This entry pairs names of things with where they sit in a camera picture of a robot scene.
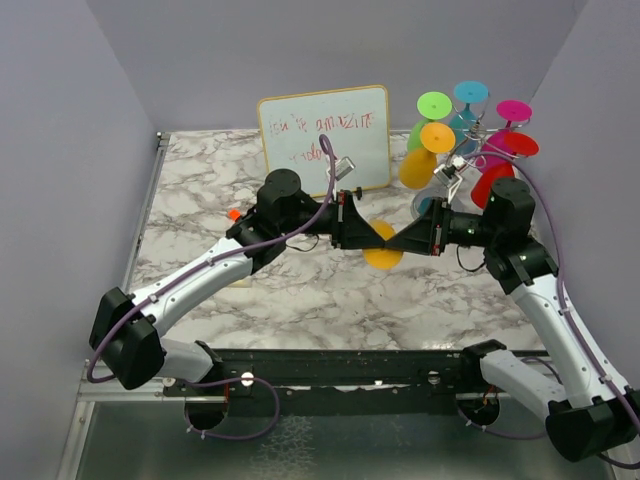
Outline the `yellow wine glass front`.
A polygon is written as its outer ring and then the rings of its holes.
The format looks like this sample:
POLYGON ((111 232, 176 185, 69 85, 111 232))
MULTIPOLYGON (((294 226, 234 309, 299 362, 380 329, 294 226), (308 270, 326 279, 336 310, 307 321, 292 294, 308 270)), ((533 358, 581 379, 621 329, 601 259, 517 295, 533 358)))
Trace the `yellow wine glass front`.
MULTIPOLYGON (((395 235, 394 228, 383 220, 372 220, 370 225, 384 240, 389 240, 395 235)), ((363 250, 363 257, 365 262, 375 269, 390 270, 400 263, 403 253, 388 248, 371 248, 363 250)))

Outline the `yellow wine glass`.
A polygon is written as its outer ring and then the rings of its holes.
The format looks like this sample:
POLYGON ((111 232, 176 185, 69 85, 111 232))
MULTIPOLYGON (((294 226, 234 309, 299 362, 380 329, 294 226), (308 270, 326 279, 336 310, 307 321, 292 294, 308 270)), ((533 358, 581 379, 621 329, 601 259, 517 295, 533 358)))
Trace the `yellow wine glass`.
POLYGON ((411 130, 407 154, 398 169, 398 179, 407 188, 424 188, 432 179, 438 154, 453 149, 456 138, 453 130, 440 122, 419 122, 411 130))
MULTIPOLYGON (((372 220, 370 225, 384 240, 389 240, 395 235, 394 228, 383 220, 372 220)), ((375 269, 390 270, 400 263, 403 253, 388 248, 371 248, 363 250, 363 257, 365 262, 375 269)))

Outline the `red wine glass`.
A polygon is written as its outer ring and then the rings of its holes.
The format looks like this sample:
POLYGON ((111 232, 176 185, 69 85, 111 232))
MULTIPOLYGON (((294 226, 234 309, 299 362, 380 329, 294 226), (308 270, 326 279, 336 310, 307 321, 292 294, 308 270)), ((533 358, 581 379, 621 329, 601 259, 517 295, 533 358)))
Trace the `red wine glass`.
POLYGON ((501 177, 515 176, 512 165, 499 157, 498 153, 506 154, 510 158, 534 156, 539 152, 539 145, 532 137, 523 133, 498 132, 487 140, 482 151, 485 152, 482 155, 484 162, 478 162, 482 175, 471 191, 471 200, 477 207, 484 209, 493 182, 501 177))

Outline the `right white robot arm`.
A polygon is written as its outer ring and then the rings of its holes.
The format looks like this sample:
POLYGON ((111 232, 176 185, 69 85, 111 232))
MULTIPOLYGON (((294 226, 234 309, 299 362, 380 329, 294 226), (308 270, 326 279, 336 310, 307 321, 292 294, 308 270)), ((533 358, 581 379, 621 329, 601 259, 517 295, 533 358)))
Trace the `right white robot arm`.
POLYGON ((472 391, 493 385, 512 396, 544 422, 558 453, 577 462, 636 437, 639 393, 596 346, 559 283, 556 262, 531 236, 535 206, 525 182, 503 177, 482 214, 455 212, 435 198, 385 246, 423 255, 439 255, 448 244, 482 248, 487 270, 533 325, 560 380, 486 341, 464 349, 461 383, 472 391))

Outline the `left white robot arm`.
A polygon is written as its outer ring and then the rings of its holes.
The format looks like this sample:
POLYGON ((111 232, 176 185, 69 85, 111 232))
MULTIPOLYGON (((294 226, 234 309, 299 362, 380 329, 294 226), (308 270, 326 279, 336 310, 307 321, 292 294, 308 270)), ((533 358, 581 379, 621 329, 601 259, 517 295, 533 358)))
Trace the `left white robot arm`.
POLYGON ((277 169, 266 176, 255 205, 196 260, 156 284, 127 294, 115 287, 99 303, 89 343, 110 376, 136 389, 165 367, 176 367, 195 392, 220 385, 221 371, 200 345, 164 341, 172 326, 204 300, 272 263, 302 233, 327 235, 347 249, 381 248, 385 241, 357 212, 350 193, 330 191, 317 202, 299 176, 277 169))

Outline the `yellow wine glass left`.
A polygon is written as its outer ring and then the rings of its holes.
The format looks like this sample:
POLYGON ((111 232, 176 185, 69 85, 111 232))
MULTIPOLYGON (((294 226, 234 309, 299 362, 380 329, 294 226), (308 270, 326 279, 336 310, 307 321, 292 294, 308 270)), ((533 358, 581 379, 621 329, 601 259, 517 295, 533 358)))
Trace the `yellow wine glass left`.
POLYGON ((456 138, 453 130, 440 122, 419 122, 411 130, 407 154, 398 169, 398 179, 407 188, 424 188, 432 179, 438 154, 453 149, 456 138))

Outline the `pink wine glass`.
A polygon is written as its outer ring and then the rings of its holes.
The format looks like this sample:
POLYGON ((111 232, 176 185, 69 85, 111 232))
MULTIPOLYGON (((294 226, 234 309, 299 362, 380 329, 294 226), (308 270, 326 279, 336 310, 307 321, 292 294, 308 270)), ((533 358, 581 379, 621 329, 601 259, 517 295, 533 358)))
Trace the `pink wine glass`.
POLYGON ((506 123, 503 128, 492 133, 480 147, 479 151, 484 152, 484 155, 475 160, 475 165, 481 173, 504 163, 504 159, 498 156, 498 153, 510 157, 514 156, 505 142, 505 137, 508 133, 526 125, 533 115, 532 108, 527 103, 518 100, 499 102, 496 106, 496 112, 506 123))

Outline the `chrome wine glass rack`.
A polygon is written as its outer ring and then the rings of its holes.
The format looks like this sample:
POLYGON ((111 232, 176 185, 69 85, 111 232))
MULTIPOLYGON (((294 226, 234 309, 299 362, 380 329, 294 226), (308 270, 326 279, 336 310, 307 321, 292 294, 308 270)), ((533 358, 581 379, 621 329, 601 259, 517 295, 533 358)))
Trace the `chrome wine glass rack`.
POLYGON ((449 124, 455 134, 456 145, 444 163, 434 169, 433 177, 437 184, 423 189, 414 197, 411 205, 413 218, 426 212, 435 197, 447 198, 452 205, 458 205, 457 191, 464 180, 464 172, 469 169, 481 173, 470 198, 477 207, 483 208, 491 183, 500 177, 514 176, 512 162, 522 155, 531 156, 539 151, 535 141, 529 137, 524 140, 532 146, 523 151, 513 150, 507 143, 509 139, 520 138, 522 135, 518 129, 530 122, 533 110, 528 104, 504 100, 497 104, 496 111, 506 121, 505 126, 497 130, 484 128, 483 115, 474 114, 469 101, 462 110, 456 112, 449 124))

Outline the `blue wine glass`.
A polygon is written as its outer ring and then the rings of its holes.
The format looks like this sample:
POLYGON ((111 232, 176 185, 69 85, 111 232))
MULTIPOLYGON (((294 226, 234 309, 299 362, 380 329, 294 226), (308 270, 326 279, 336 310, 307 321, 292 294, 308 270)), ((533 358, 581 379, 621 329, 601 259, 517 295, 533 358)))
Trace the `blue wine glass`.
POLYGON ((472 152, 477 145, 477 134, 472 132, 476 126, 478 116, 472 111, 473 105, 486 107, 489 98, 488 87, 479 81, 463 81, 453 89, 455 99, 463 105, 461 110, 455 110, 449 120, 452 129, 457 152, 466 154, 472 152))

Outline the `green wine glass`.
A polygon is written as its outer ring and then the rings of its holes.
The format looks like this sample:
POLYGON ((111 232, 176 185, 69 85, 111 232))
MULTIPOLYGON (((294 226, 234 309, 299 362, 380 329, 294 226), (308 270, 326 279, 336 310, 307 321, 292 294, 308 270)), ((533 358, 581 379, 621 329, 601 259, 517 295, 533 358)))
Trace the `green wine glass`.
POLYGON ((408 153, 422 146, 420 133, 427 123, 447 117, 452 110, 452 101, 449 96, 438 91, 423 93, 418 98, 416 105, 421 119, 410 131, 407 140, 408 153))

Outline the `yellow framed whiteboard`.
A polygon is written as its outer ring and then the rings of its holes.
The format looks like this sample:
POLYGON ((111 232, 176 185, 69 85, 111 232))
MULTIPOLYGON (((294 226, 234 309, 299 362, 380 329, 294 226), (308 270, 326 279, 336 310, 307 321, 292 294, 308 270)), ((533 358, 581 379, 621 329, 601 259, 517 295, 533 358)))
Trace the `yellow framed whiteboard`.
POLYGON ((328 162, 319 137, 355 169, 338 181, 342 189, 384 188, 391 182, 388 91, 382 85, 311 92, 261 100, 257 114, 269 172, 296 172, 302 189, 322 196, 328 162))

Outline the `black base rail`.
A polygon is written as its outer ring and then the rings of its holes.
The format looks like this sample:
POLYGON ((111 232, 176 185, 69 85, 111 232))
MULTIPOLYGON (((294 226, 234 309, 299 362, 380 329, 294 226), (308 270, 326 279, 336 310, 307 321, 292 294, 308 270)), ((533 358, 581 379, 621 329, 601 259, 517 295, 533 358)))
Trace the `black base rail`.
POLYGON ((178 380, 166 398, 236 417, 453 414, 460 400, 478 400, 489 385, 462 350, 233 350, 218 352, 215 379, 228 387, 178 380), (264 385, 242 385, 251 373, 264 385))

